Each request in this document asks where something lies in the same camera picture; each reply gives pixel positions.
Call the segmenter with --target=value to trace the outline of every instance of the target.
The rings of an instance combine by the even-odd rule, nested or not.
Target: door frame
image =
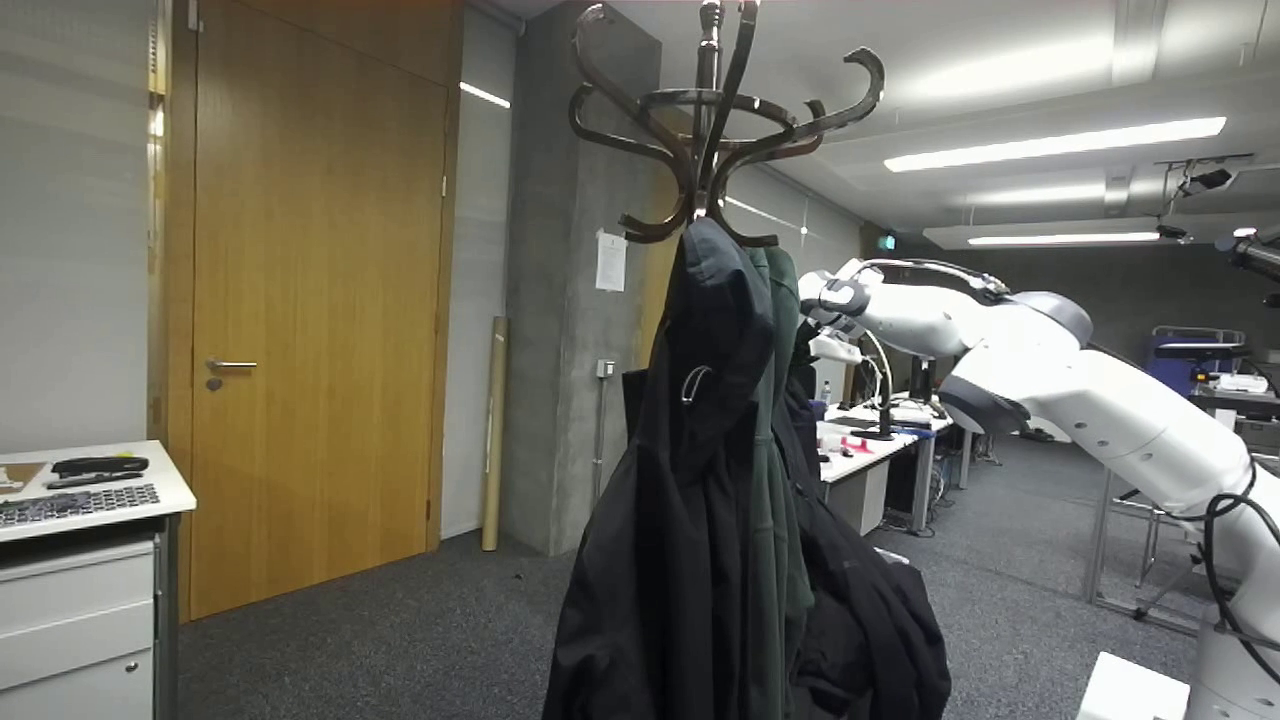
[[[459,117],[459,0],[433,0],[450,15],[444,41],[450,46],[444,69],[444,177],[440,177],[440,264],[434,264],[434,345],[433,345],[433,378],[427,378],[427,507],[425,531],[427,554],[440,543],[440,490],[444,490],[444,381],[449,381],[449,288],[450,288],[450,177],[454,177],[454,117]],[[199,393],[199,360],[196,360],[196,117],[199,117],[199,5],[173,5],[166,14],[166,96],[164,96],[164,160],[160,160],[160,258],[150,271],[160,276],[160,309],[150,327],[160,327],[160,357],[150,368],[160,378],[160,398],[150,398],[150,423],[176,467],[192,477],[196,451],[196,393]],[[192,621],[192,543],[181,531],[181,621]]]

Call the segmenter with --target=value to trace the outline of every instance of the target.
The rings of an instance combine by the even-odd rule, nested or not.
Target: white cabinet
[[[0,720],[149,720],[150,645],[150,542],[0,563]]]

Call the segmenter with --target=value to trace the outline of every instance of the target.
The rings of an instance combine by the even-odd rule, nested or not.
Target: gray carpet
[[[1097,651],[1178,679],[1195,640],[1078,601],[1098,473],[1073,449],[1004,440],[935,538],[882,529],[947,631],[947,720],[1066,720]],[[1130,589],[1134,529],[1108,579]],[[532,720],[571,555],[450,542],[434,555],[182,626],[182,720]]]

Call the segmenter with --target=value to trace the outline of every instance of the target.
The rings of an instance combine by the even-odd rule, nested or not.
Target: robotic arm
[[[940,404],[957,423],[999,429],[1039,417],[1162,511],[1200,519],[1224,631],[1209,627],[1200,640],[1187,718],[1274,718],[1280,480],[1253,461],[1232,429],[1149,373],[1093,351],[1093,321],[1066,298],[1008,298],[986,276],[973,276],[966,292],[893,284],[882,269],[899,264],[849,261],[838,271],[809,271],[800,276],[800,309],[816,324],[872,327],[908,357],[957,360],[940,386]]]

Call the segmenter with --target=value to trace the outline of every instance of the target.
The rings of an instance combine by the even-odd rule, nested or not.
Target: ceiling
[[[492,0],[535,15],[552,0]],[[688,88],[694,0],[612,0],[663,46],[663,83]],[[1280,235],[1280,0],[764,0],[745,78],[796,117],[844,107],[862,78],[838,65],[872,48],[887,78],[880,107],[821,152],[777,167],[856,218],[966,250],[984,232],[1172,228],[1214,244],[1237,228]],[[887,171],[887,157],[1073,136],[1126,125],[1228,117],[1210,141],[1108,148],[1045,160]],[[1182,177],[1232,167],[1220,191]],[[1075,202],[1008,191],[1078,189]]]

